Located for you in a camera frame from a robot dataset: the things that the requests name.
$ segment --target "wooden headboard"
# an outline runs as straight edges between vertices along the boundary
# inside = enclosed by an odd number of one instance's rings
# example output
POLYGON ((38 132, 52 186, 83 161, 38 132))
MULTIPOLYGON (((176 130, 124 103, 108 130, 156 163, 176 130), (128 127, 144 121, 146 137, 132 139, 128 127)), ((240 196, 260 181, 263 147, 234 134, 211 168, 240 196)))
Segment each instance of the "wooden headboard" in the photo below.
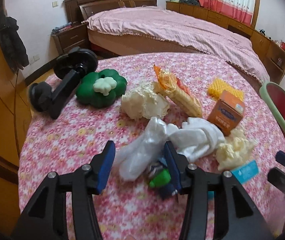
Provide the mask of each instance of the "wooden headboard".
POLYGON ((78 23, 101 11, 124 6, 156 6, 157 0, 64 0, 64 3, 68 21, 78 23))

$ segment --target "wall outlet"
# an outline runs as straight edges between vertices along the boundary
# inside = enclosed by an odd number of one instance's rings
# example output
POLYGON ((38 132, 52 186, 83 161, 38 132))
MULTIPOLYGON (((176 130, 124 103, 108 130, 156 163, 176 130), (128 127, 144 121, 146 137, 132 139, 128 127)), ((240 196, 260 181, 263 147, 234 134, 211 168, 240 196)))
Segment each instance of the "wall outlet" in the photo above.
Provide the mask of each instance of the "wall outlet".
POLYGON ((31 58, 29 59, 29 64, 31 65, 31 64, 33 64, 33 63, 35 63, 35 60, 34 60, 33 57, 31 57, 31 58))
POLYGON ((40 59, 39 54, 37 54, 36 56, 34 56, 34 61, 37 61, 37 60, 39 60, 39 59, 40 59))

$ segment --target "metal bolt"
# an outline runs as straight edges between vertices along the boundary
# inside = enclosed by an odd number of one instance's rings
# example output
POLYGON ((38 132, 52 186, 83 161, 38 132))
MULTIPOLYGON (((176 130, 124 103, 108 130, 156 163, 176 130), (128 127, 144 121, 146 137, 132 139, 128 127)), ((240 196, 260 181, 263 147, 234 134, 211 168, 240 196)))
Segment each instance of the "metal bolt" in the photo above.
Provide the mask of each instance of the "metal bolt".
POLYGON ((89 164, 84 164, 82 167, 81 167, 84 171, 88 171, 91 169, 91 166, 89 164))
POLYGON ((224 171, 224 176, 230 178, 233 174, 230 171, 224 171))
POLYGON ((48 173, 48 178, 53 179, 54 177, 56 177, 57 173, 55 173, 54 171, 48 173))
POLYGON ((192 170, 192 171, 194 171, 195 169, 197 169, 197 165, 196 164, 194 164, 194 163, 190 163, 190 164, 188 164, 188 166, 187 166, 190 170, 192 170))

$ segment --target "black jacket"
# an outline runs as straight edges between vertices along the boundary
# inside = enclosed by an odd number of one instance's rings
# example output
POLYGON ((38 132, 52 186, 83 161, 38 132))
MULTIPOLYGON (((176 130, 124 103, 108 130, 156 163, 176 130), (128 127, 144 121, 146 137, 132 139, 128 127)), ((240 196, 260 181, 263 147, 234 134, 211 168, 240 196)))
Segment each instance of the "black jacket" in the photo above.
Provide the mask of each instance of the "black jacket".
POLYGON ((26 48, 20 39, 17 30, 17 20, 0 15, 0 47, 9 67, 16 72, 17 68, 29 65, 26 48))

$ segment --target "pink floral tablecloth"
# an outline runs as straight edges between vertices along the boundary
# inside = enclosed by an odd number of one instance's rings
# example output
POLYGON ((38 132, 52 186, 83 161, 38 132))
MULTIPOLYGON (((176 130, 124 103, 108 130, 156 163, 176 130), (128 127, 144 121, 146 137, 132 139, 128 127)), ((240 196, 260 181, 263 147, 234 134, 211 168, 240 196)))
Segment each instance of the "pink floral tablecloth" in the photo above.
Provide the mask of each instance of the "pink floral tablecloth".
MULTIPOLYGON (((267 182, 270 168, 278 150, 285 151, 285 139, 267 105, 238 72, 224 60, 206 54, 152 53, 100 60, 98 69, 112 68, 119 71, 131 89, 141 81, 155 81, 153 64, 170 69, 182 78, 192 93, 203 104, 203 117, 207 118, 215 101, 207 95, 207 87, 219 77, 233 87, 243 90, 246 110, 240 125, 248 138, 255 138, 258 146, 254 158, 260 169, 259 175, 244 185, 256 203, 271 230, 285 219, 285 202, 282 193, 267 182)), ((47 82, 53 87, 60 80, 52 75, 47 82)), ((187 115, 171 104, 166 123, 180 126, 187 115)), ((27 139, 20 155, 19 202, 20 210, 50 171, 65 174, 74 171, 100 153, 107 140, 113 140, 116 149, 127 145, 144 130, 148 120, 130 120, 121 112, 120 98, 109 108, 94 109, 82 106, 73 96, 57 120, 45 114, 36 114, 28 130, 27 139)), ((217 172, 213 155, 197 163, 205 171, 217 172)), ((101 233, 106 240, 178 239, 185 205, 173 197, 162 201, 143 180, 132 183, 121 181, 112 171, 106 189, 94 197, 101 233)), ((213 231, 213 205, 209 205, 208 235, 213 231)), ((69 239, 75 239, 70 194, 67 195, 67 223, 69 239)))

